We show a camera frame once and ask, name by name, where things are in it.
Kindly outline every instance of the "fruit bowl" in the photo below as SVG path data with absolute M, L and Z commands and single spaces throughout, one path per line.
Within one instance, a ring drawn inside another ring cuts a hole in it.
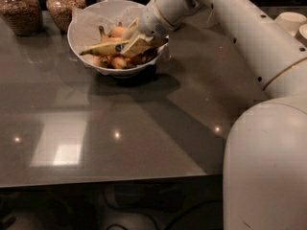
M 100 34 L 98 28 L 100 26 L 103 26 L 106 32 L 109 32 L 118 23 L 127 27 L 135 18 L 139 17 L 143 8 L 144 5 L 131 1 L 109 0 L 93 4 L 84 10 L 74 9 L 73 19 L 67 32 L 67 39 L 71 50 L 86 67 L 94 68 L 103 75 L 114 77 L 134 76 L 146 67 L 155 65 L 165 45 L 158 48 L 155 58 L 130 69 L 99 67 L 94 64 L 93 56 L 80 55 L 80 52 L 86 49 L 86 47 L 99 42 Z

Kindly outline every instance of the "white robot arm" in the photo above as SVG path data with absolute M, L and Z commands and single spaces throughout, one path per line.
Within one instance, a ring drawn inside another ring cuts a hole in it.
M 227 138 L 224 229 L 306 230 L 306 47 L 248 0 L 154 0 L 139 30 L 165 36 L 201 4 L 271 98 L 244 113 Z

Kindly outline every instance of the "jar of brown beans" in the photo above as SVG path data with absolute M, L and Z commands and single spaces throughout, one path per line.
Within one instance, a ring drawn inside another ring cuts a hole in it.
M 43 29 L 38 0 L 0 0 L 0 17 L 16 35 L 36 35 Z
M 73 8 L 84 9 L 86 2 L 85 0 L 47 0 L 46 7 L 59 29 L 67 33 Z

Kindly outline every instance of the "shiny table surface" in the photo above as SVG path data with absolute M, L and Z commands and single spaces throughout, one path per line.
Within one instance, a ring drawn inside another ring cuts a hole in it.
M 31 37 L 0 21 L 0 187 L 223 172 L 231 125 L 266 97 L 206 12 L 129 80 L 83 67 L 43 15 Z

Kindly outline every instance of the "countertop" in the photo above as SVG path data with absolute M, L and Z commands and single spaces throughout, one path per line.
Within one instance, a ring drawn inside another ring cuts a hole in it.
M 222 174 L 232 124 L 266 96 L 207 16 L 131 79 L 85 68 L 46 11 L 35 36 L 1 20 L 0 187 Z

